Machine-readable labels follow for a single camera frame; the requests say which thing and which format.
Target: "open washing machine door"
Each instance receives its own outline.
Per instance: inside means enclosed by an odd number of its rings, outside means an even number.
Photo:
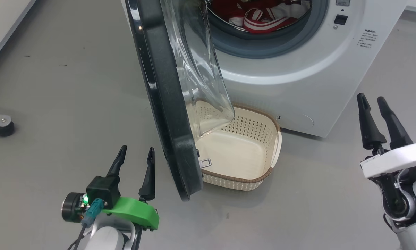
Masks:
[[[232,121],[203,0],[122,0],[181,199],[203,187],[195,141]]]

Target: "connector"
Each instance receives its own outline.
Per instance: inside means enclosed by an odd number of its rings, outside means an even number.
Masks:
[[[104,201],[100,198],[95,199],[89,209],[86,211],[83,220],[81,220],[81,225],[86,228],[90,228],[94,223],[95,218],[103,210]]]

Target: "floor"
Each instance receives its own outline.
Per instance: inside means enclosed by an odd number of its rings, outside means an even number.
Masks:
[[[416,14],[405,13],[357,92],[384,95],[416,141]],[[39,0],[0,53],[0,249],[64,250],[79,225],[60,217],[128,146],[120,191],[137,197],[157,149],[160,228],[141,249],[395,250],[379,189],[366,180],[356,99],[326,139],[283,133],[273,174],[254,191],[213,185],[181,202],[118,0]],[[379,111],[373,116],[385,133]]]

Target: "red and white clothing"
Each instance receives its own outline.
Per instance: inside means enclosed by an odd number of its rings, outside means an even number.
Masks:
[[[297,21],[311,7],[308,0],[212,0],[221,19],[251,33],[269,33]]]

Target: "plastic laundry basket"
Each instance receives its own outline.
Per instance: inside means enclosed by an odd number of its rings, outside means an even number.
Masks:
[[[273,172],[282,136],[270,116],[238,106],[234,110],[232,122],[200,138],[196,147],[199,159],[211,164],[202,169],[204,182],[249,191]]]

